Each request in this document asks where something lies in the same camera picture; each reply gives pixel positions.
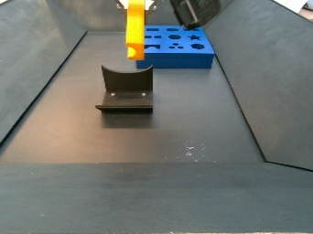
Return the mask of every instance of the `black bracket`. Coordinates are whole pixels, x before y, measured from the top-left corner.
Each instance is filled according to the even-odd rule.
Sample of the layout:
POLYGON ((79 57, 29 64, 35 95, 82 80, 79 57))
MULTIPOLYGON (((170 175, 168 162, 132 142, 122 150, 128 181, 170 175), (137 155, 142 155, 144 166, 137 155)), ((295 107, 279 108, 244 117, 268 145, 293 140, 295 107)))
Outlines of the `black bracket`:
POLYGON ((216 17, 221 11, 221 0, 170 0, 178 22, 194 29, 216 17))
POLYGON ((102 66, 106 84, 102 112, 153 112, 153 66, 140 72, 118 72, 102 66))

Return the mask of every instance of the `black stand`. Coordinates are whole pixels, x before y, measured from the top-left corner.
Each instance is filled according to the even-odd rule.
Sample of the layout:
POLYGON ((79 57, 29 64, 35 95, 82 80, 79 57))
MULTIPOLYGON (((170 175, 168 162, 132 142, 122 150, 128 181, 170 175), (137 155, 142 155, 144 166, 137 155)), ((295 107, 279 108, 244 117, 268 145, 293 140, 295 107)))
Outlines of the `black stand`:
POLYGON ((102 112, 153 112, 153 67, 140 72, 118 72, 102 66, 106 94, 102 112))

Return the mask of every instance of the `blue foam board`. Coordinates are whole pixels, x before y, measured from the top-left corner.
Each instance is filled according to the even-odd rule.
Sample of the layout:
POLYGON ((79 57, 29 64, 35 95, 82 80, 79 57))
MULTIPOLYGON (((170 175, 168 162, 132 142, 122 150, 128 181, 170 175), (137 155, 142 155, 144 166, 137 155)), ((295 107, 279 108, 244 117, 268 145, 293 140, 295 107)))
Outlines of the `blue foam board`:
POLYGON ((146 26, 145 60, 137 67, 146 69, 210 69, 214 50, 201 27, 146 26))

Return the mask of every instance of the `yellow block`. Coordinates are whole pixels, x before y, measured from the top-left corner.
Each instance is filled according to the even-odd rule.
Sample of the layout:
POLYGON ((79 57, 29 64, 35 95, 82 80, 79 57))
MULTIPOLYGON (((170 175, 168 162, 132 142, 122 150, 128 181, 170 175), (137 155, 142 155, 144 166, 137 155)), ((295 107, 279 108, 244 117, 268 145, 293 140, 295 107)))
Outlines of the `yellow block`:
POLYGON ((145 59, 145 0, 129 0, 126 46, 129 59, 145 59))

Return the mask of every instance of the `circular hole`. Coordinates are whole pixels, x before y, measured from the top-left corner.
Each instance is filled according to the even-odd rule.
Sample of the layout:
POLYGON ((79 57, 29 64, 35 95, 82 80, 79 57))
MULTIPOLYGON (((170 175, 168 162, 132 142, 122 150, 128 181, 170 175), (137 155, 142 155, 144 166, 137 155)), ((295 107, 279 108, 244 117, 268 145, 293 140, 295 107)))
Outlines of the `circular hole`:
POLYGON ((170 35, 169 37, 170 37, 170 39, 174 39, 174 40, 181 39, 181 35, 170 35))

